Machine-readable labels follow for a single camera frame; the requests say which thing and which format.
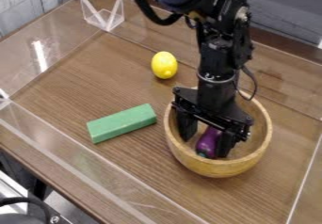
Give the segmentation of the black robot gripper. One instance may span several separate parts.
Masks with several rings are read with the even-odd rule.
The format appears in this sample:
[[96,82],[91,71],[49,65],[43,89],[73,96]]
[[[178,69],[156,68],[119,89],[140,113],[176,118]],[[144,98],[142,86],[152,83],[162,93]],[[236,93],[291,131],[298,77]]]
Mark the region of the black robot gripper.
[[235,144],[247,140],[253,117],[236,104],[239,74],[227,78],[199,76],[196,88],[174,87],[179,134],[188,141],[198,131],[198,122],[206,123],[222,132],[216,146],[216,156],[226,158]]

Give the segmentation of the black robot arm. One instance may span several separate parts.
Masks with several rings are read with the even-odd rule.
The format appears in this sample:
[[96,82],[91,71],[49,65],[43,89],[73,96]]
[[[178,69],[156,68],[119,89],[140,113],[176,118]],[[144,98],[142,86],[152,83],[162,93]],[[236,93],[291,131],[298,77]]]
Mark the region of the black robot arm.
[[195,152],[215,159],[227,157],[235,144],[246,141],[254,119],[235,103],[243,93],[239,75],[250,75],[246,64],[254,45],[250,39],[247,0],[135,0],[144,16],[159,25],[184,20],[196,31],[200,65],[195,88],[175,87],[172,108],[179,134],[188,140],[198,123],[207,129]]

